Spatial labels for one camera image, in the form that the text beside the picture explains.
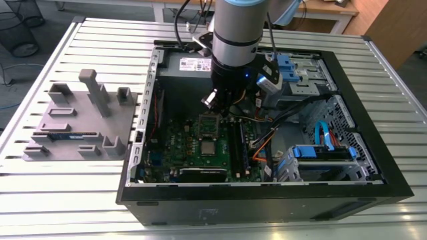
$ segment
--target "open computer tower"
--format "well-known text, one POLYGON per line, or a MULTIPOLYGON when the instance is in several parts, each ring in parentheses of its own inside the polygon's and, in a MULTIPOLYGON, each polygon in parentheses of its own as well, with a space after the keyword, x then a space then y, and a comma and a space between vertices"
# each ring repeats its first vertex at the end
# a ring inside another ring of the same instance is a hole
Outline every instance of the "open computer tower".
POLYGON ((280 92, 248 85, 222 117, 211 58, 155 46, 116 199, 143 225, 339 220, 414 195, 332 52, 279 49, 280 92))

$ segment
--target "power supply label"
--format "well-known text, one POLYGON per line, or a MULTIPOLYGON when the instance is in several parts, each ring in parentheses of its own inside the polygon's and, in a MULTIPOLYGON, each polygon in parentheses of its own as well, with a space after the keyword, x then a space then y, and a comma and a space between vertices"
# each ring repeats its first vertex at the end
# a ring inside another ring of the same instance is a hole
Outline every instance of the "power supply label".
POLYGON ((211 71, 211 58, 192 58, 183 57, 179 60, 179 70, 180 71, 196 71, 196 72, 210 72, 211 71))

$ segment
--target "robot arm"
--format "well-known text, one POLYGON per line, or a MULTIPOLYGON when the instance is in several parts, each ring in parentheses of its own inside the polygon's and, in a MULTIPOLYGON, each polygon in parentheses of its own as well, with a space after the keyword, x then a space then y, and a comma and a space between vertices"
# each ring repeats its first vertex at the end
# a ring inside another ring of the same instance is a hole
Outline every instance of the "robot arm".
POLYGON ((246 94, 250 83, 256 81, 270 94, 282 88, 276 59, 258 54, 270 3, 271 0, 218 0, 214 32, 199 36, 196 41, 212 53, 212 91, 202 103, 223 116, 246 94))

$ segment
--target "floor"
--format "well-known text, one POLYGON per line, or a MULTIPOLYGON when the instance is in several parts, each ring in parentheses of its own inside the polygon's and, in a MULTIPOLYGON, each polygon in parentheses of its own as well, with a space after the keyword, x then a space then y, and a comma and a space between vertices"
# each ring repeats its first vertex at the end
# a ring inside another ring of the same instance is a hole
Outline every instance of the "floor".
MULTIPOLYGON (((41 27, 32 29, 32 33, 40 45, 39 53, 31 57, 13 58, 0 46, 0 63, 4 67, 23 63, 44 64, 48 61, 51 53, 75 16, 139 21, 155 20, 155 14, 150 7, 68 2, 65 4, 65 11, 57 11, 52 1, 39 0, 37 4, 45 18, 45 24, 41 27)), ((7 4, 4 1, 0 1, 0 12, 8 11, 9 8, 7 4)), ((184 23, 186 20, 191 20, 195 14, 195 10, 186 11, 182 15, 183 19, 180 19, 179 22, 184 23)), ((167 22, 174 21, 172 16, 172 12, 166 10, 164 20, 167 22)), ((16 107, 7 109, 1 108, 19 104, 23 101, 39 75, 40 69, 39 66, 20 66, 7 70, 7 74, 15 79, 15 84, 11 87, 5 87, 4 84, 0 84, 0 134, 1 128, 7 126, 16 111, 16 107)), ((427 108, 427 58, 422 60, 416 55, 412 55, 398 70, 398 73, 424 108, 427 108)))

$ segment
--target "ram slot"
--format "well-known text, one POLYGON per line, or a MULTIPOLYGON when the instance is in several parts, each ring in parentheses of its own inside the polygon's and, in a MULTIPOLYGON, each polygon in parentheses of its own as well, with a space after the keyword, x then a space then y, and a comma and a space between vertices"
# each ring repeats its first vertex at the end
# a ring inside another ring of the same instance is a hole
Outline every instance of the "ram slot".
POLYGON ((228 147, 230 147, 230 162, 231 162, 231 175, 240 178, 246 175, 246 164, 244 164, 244 138, 242 142, 243 132, 240 128, 242 124, 239 122, 227 123, 227 133, 228 133, 228 147))

